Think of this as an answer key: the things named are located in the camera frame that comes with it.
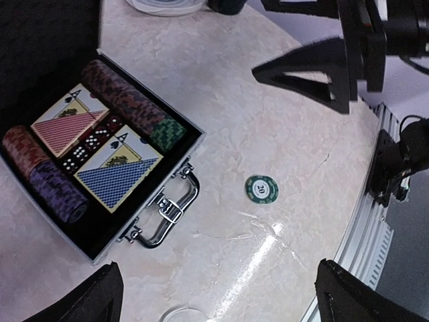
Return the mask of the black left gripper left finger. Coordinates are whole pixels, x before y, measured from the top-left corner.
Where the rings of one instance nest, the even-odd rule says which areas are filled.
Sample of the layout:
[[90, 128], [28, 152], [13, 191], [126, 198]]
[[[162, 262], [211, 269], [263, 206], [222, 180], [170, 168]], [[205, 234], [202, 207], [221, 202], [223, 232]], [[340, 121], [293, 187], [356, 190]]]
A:
[[116, 262], [105, 264], [59, 301], [28, 321], [119, 321], [123, 278]]

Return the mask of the blue playing card deck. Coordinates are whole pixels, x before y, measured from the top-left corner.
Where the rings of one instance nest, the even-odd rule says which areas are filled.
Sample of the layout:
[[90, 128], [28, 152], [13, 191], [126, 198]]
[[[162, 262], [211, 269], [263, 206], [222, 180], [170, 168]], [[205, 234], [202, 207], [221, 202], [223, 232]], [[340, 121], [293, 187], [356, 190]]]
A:
[[114, 213], [162, 158], [139, 134], [124, 125], [74, 177], [108, 212]]

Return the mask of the red playing card deck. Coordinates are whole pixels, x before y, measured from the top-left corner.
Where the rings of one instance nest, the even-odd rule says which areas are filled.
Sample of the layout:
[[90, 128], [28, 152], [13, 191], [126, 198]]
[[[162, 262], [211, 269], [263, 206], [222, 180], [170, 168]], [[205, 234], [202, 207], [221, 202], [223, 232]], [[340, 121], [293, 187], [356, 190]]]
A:
[[108, 112], [109, 109], [79, 83], [34, 121], [31, 129], [49, 151], [60, 158]]

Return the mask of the green chip stack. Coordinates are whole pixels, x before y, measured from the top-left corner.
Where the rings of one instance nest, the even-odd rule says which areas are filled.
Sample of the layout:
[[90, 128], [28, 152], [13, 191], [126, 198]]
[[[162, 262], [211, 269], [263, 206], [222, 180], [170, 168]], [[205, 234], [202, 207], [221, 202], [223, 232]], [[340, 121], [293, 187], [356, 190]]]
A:
[[245, 182], [245, 192], [254, 203], [267, 205], [277, 200], [279, 188], [271, 177], [253, 175]]

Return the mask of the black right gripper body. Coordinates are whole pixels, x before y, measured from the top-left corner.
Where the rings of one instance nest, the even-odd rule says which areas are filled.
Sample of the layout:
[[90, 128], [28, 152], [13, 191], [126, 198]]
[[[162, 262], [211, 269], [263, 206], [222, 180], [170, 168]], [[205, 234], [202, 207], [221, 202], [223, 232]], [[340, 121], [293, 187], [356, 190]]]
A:
[[350, 99], [357, 100], [357, 82], [367, 83], [368, 92], [381, 92], [385, 76], [387, 40], [375, 1], [339, 1]]

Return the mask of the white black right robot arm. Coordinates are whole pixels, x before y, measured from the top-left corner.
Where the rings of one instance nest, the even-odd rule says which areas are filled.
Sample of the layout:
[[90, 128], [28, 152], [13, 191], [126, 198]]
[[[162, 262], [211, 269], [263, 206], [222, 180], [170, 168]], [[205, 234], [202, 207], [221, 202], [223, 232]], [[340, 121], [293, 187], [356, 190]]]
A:
[[[252, 70], [259, 83], [293, 91], [342, 115], [357, 100], [357, 83], [383, 89], [386, 59], [397, 56], [416, 70], [428, 55], [427, 1], [264, 1], [266, 11], [337, 19], [341, 37], [314, 42]], [[381, 130], [367, 190], [383, 206], [403, 200], [404, 179], [428, 168], [428, 120], [409, 115], [395, 141]]]

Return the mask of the green chip group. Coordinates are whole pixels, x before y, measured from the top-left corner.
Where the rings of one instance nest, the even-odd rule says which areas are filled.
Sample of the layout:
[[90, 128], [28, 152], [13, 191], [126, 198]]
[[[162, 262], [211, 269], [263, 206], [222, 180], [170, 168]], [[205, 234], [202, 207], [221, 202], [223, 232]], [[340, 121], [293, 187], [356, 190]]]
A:
[[167, 116], [162, 121], [156, 123], [150, 138], [159, 151], [168, 153], [185, 135], [186, 128], [178, 123], [174, 118]]

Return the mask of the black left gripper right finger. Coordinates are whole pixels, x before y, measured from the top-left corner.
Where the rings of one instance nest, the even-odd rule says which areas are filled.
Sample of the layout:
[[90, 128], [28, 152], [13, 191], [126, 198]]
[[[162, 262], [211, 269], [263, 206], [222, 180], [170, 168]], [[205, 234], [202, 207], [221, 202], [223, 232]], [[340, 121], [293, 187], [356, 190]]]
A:
[[427, 322], [376, 293], [332, 260], [320, 261], [315, 288], [321, 321]]

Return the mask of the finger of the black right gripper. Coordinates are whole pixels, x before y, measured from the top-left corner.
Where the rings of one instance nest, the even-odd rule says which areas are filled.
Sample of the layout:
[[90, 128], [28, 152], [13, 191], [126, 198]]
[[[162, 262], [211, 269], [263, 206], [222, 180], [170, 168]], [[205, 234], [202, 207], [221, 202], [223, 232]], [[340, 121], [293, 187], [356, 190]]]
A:
[[261, 0], [261, 3], [266, 11], [275, 13], [302, 14], [316, 17], [327, 17], [331, 19], [339, 18], [338, 6], [335, 0], [298, 2]]
[[252, 75], [261, 84], [293, 91], [341, 115], [350, 113], [351, 86], [341, 38], [291, 50], [256, 66]]

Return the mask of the aluminium poker case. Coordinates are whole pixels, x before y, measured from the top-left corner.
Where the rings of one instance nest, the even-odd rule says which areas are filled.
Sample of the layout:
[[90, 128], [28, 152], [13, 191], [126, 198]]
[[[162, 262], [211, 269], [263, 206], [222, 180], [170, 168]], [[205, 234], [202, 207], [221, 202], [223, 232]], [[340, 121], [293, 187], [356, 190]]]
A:
[[101, 51], [100, 1], [1, 2], [1, 158], [91, 261], [158, 247], [198, 196], [204, 132]]

